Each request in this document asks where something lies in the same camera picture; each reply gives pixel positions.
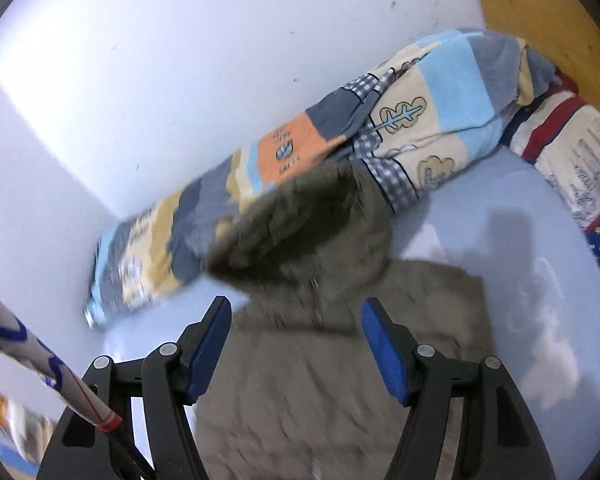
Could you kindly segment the olive puffer jacket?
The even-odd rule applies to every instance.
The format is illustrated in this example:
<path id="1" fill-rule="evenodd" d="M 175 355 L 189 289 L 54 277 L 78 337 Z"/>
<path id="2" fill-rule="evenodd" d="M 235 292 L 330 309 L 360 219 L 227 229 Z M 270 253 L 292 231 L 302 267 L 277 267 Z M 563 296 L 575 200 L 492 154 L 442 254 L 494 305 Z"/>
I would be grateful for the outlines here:
<path id="1" fill-rule="evenodd" d="M 195 441 L 212 479 L 380 479 L 407 412 L 387 392 L 361 327 L 364 301 L 444 356 L 493 350 L 481 281 L 455 266 L 389 256 L 387 204 L 338 162 L 258 198 L 204 267 L 249 298 L 232 326 Z"/>

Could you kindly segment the light blue bed sheet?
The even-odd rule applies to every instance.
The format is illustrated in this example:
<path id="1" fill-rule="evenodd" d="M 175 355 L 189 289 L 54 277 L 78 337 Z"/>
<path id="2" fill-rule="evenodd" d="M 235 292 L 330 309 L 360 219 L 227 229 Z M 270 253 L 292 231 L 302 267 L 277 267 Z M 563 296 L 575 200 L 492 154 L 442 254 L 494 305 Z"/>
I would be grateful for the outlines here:
<path id="1" fill-rule="evenodd" d="M 455 267 L 481 281 L 492 352 L 503 357 L 530 404 L 556 476 L 575 479 L 597 451 L 588 421 L 600 409 L 592 403 L 592 384 L 576 377 L 565 291 L 550 267 L 532 256 L 530 234 L 528 216 L 499 211 L 486 232 L 490 254 L 462 259 Z"/>

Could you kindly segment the blue star pillow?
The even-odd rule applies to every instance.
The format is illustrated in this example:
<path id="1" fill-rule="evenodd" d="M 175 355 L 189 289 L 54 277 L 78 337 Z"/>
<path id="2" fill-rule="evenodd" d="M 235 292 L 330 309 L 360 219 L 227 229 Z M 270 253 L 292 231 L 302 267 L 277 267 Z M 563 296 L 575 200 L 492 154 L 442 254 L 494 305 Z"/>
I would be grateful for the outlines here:
<path id="1" fill-rule="evenodd" d="M 600 112 L 560 74 L 547 92 L 518 110 L 501 144 L 554 188 L 600 265 Z"/>

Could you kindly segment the patchwork cartoon quilt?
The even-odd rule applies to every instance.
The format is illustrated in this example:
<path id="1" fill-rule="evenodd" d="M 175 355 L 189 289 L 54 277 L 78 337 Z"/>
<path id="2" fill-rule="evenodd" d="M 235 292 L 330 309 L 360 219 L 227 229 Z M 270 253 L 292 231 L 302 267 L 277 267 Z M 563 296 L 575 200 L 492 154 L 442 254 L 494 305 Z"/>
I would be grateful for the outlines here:
<path id="1" fill-rule="evenodd" d="M 488 156 L 514 115 L 558 79 L 515 36 L 452 28 L 420 38 L 102 233 L 88 326 L 193 281 L 209 246 L 261 195 L 328 160 L 360 164 L 393 211 Z"/>

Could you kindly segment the wooden headboard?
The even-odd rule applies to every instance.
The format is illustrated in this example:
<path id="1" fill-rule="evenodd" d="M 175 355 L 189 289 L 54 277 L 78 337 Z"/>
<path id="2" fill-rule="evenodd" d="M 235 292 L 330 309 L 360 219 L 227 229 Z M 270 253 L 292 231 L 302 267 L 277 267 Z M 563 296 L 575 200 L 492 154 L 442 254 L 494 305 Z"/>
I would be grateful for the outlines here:
<path id="1" fill-rule="evenodd" d="M 578 0 L 479 0 L 486 27 L 524 38 L 600 111 L 600 30 Z"/>

